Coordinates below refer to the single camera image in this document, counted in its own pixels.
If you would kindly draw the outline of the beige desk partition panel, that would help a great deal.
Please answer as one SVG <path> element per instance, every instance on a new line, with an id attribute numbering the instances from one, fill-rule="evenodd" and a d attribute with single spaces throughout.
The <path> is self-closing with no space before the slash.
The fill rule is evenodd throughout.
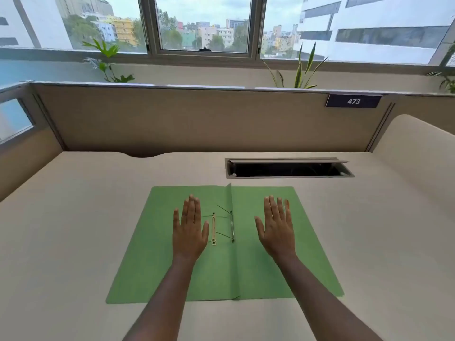
<path id="1" fill-rule="evenodd" d="M 172 152 L 365 152 L 393 108 L 329 91 L 32 82 L 63 149 L 145 158 Z"/>

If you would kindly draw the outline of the green paper file folder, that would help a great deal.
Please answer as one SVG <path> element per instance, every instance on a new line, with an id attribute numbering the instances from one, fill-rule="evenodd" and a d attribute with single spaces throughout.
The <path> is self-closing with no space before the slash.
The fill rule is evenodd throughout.
<path id="1" fill-rule="evenodd" d="M 209 221 L 208 245 L 196 261 L 187 301 L 292 298 L 273 259 L 261 245 L 254 217 L 264 218 L 263 199 L 273 195 L 290 202 L 295 249 L 299 259 L 336 297 L 344 291 L 309 218 L 291 186 L 154 186 L 128 244 L 105 302 L 146 303 L 172 261 L 173 212 L 193 194 L 199 198 L 202 222 Z M 234 213 L 236 241 L 231 239 L 229 214 Z M 216 213 L 216 240 L 212 214 Z"/>

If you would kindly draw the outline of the green palm plant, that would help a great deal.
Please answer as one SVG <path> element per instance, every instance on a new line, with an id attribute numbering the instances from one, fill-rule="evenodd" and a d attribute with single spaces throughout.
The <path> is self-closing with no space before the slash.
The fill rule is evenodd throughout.
<path id="1" fill-rule="evenodd" d="M 455 40 L 448 48 L 436 71 L 430 72 L 426 76 L 441 79 L 439 90 L 455 94 Z"/>

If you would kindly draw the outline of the person's left forearm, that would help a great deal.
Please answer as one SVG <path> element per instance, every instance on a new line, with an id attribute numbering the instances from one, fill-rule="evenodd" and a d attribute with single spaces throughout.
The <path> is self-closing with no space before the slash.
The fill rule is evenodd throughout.
<path id="1" fill-rule="evenodd" d="M 177 341 L 196 257 L 177 256 L 122 341 Z"/>

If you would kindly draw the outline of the tall-leaved snake plant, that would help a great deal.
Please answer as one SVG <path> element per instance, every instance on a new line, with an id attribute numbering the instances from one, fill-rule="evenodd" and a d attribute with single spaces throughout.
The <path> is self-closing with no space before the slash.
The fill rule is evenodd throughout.
<path id="1" fill-rule="evenodd" d="M 312 50 L 310 52 L 309 58 L 306 61 L 306 64 L 303 64 L 302 59 L 301 59 L 302 58 L 302 49 L 303 49 L 303 46 L 301 45 L 300 50 L 299 50 L 299 55 L 298 55 L 298 68 L 296 70 L 293 88 L 294 89 L 306 89 L 306 90 L 313 89 L 316 87 L 316 85 L 310 85 L 310 80 L 314 76 L 314 74 L 317 72 L 319 67 L 327 59 L 324 58 L 316 66 L 314 65 L 314 63 L 315 63 L 314 57 L 315 57 L 315 51 L 316 51 L 316 43 L 314 43 Z M 270 67 L 267 65 L 267 63 L 264 60 L 262 60 L 262 62 L 269 70 L 275 87 L 284 88 L 285 87 L 284 77 L 281 74 L 281 72 L 278 69 L 276 69 L 274 71 L 271 70 Z"/>

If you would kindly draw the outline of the person's right forearm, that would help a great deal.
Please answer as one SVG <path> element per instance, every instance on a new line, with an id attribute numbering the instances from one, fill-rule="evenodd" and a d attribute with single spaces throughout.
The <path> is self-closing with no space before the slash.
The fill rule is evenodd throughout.
<path id="1" fill-rule="evenodd" d="M 383 341 L 337 297 L 295 254 L 273 257 L 293 292 L 316 341 Z"/>

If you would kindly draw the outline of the grey sliding window frame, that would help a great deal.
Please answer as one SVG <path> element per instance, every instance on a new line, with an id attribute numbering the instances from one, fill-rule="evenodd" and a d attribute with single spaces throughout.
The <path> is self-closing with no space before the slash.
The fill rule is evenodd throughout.
<path id="1" fill-rule="evenodd" d="M 153 59 L 254 63 L 267 0 L 139 0 Z M 199 52 L 202 48 L 212 52 Z"/>

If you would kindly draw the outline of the leafy green potted plant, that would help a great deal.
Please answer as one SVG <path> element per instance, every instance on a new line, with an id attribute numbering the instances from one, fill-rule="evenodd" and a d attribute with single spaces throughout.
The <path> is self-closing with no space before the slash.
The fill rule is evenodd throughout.
<path id="1" fill-rule="evenodd" d="M 108 45 L 104 40 L 97 41 L 96 39 L 93 39 L 92 42 L 83 41 L 82 45 L 84 47 L 96 49 L 105 57 L 105 60 L 86 57 L 83 62 L 88 63 L 92 66 L 92 68 L 101 71 L 104 74 L 104 80 L 106 82 L 126 84 L 135 80 L 134 74 L 129 74 L 128 76 L 115 75 L 112 63 L 108 60 L 119 53 L 119 46 L 117 44 Z"/>

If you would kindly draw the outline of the dark blue number sign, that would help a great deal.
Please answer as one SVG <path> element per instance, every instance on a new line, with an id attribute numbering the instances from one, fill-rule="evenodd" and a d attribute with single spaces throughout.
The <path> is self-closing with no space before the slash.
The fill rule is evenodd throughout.
<path id="1" fill-rule="evenodd" d="M 333 94 L 328 95 L 326 108 L 377 108 L 380 94 Z"/>

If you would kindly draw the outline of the metal file fastener prongs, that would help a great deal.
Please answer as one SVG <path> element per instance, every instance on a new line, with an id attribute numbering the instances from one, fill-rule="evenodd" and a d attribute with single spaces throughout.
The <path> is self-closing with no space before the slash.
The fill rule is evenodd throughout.
<path id="1" fill-rule="evenodd" d="M 235 237 L 235 226 L 234 226 L 234 213 L 233 213 L 233 209 L 231 210 L 228 210 L 218 204 L 216 204 L 217 207 L 219 207 L 220 209 L 222 209 L 223 211 L 227 212 L 229 214 L 229 218 L 230 218 L 230 227 L 231 227 L 231 236 L 227 236 L 228 238 L 231 239 L 232 243 L 234 244 L 235 241 L 236 241 L 236 237 Z"/>

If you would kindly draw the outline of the curved beige side partition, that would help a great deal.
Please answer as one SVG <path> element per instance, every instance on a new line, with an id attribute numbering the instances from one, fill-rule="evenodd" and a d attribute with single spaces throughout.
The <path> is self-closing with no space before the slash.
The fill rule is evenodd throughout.
<path id="1" fill-rule="evenodd" d="M 372 154 L 455 222 L 455 135 L 402 114 L 390 122 Z"/>

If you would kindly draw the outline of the person's right hand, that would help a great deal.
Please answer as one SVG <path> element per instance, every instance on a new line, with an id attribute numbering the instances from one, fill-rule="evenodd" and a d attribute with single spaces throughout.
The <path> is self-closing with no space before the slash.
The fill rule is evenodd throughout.
<path id="1" fill-rule="evenodd" d="M 285 215 L 285 200 L 275 200 L 279 208 L 279 222 L 274 222 L 270 209 L 270 196 L 264 198 L 264 217 L 266 242 L 261 243 L 266 252 L 276 263 L 297 258 L 295 251 L 295 236 L 292 225 L 287 225 Z"/>

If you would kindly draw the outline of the person's left hand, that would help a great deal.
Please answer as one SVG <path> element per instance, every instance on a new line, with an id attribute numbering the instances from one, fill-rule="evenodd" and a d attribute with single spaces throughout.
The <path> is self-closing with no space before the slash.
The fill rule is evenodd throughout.
<path id="1" fill-rule="evenodd" d="M 188 202 L 185 199 L 180 216 L 181 231 L 173 233 L 173 260 L 172 264 L 186 263 L 194 265 L 206 246 L 201 244 L 202 234 L 202 212 L 201 203 L 195 197 L 195 218 L 194 224 L 188 224 Z"/>

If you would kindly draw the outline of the side partition with glass pane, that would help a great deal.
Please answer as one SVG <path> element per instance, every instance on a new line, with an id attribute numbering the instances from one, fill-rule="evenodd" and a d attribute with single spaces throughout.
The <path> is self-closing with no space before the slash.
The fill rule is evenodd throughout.
<path id="1" fill-rule="evenodd" d="M 0 202 L 64 150 L 35 82 L 0 86 Z"/>

